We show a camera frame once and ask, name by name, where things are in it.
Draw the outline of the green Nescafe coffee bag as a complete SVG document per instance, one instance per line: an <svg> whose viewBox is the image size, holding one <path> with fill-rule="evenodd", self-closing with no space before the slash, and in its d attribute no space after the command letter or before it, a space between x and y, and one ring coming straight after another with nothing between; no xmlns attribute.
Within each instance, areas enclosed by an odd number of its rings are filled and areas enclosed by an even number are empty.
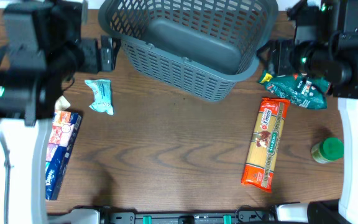
<svg viewBox="0 0 358 224"><path fill-rule="evenodd" d="M304 74L272 75L264 70L258 80L271 94L289 100L290 103L309 110L327 108L326 94L331 84L323 78L311 78Z"/></svg>

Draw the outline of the grey plastic mesh basket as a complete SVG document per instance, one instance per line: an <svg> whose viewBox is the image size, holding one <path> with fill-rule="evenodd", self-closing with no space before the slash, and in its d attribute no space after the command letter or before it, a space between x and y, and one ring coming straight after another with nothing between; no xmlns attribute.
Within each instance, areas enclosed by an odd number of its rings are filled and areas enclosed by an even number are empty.
<svg viewBox="0 0 358 224"><path fill-rule="evenodd" d="M138 72L216 102L256 72L277 15L275 0L111 0L98 20Z"/></svg>

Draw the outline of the orange San Remo spaghetti pack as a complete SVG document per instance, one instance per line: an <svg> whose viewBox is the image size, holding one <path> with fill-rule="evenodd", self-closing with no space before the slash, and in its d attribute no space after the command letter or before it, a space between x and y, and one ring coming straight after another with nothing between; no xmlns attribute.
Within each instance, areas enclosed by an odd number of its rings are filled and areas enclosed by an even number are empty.
<svg viewBox="0 0 358 224"><path fill-rule="evenodd" d="M289 100L263 98L257 114L242 176L242 185L272 191L278 147Z"/></svg>

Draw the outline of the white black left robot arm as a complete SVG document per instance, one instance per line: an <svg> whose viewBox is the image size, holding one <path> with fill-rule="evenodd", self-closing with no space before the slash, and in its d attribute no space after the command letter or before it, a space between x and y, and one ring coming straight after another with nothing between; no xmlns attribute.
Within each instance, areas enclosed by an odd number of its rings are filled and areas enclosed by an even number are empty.
<svg viewBox="0 0 358 224"><path fill-rule="evenodd" d="M81 37L86 1L10 3L0 47L0 223L48 223L45 165L55 103L74 74L111 72L121 43Z"/></svg>

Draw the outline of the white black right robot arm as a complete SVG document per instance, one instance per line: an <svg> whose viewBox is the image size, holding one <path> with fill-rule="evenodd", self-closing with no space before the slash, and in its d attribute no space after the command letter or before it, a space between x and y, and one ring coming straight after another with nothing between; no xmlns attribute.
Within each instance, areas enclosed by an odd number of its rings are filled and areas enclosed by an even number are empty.
<svg viewBox="0 0 358 224"><path fill-rule="evenodd" d="M273 42L268 64L275 74L302 72L323 77L338 100L344 133L344 178L338 200L277 207L277 215L305 212L308 223L358 223L358 0L301 0L287 10L292 40Z"/></svg>

